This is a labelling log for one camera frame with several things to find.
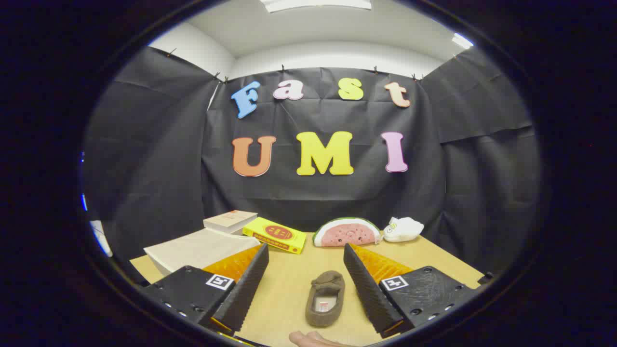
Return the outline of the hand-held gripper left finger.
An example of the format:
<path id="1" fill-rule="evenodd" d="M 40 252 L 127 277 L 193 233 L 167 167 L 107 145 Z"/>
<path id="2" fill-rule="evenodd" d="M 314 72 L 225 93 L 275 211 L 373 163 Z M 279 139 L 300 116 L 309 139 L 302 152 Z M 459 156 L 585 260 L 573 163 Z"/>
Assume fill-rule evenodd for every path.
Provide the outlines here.
<path id="1" fill-rule="evenodd" d="M 203 269 L 183 266 L 142 292 L 183 320 L 233 336 L 241 330 L 269 263 L 260 243 Z"/>

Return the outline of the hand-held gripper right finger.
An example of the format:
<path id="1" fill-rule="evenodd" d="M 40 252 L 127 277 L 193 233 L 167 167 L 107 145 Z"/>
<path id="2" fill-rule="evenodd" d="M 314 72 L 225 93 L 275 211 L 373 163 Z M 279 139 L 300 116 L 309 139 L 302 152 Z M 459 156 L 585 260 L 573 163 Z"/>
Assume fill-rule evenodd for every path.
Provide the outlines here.
<path id="1" fill-rule="evenodd" d="M 446 317 L 479 292 L 436 267 L 411 269 L 355 244 L 345 245 L 343 260 L 369 321 L 383 338 Z"/>

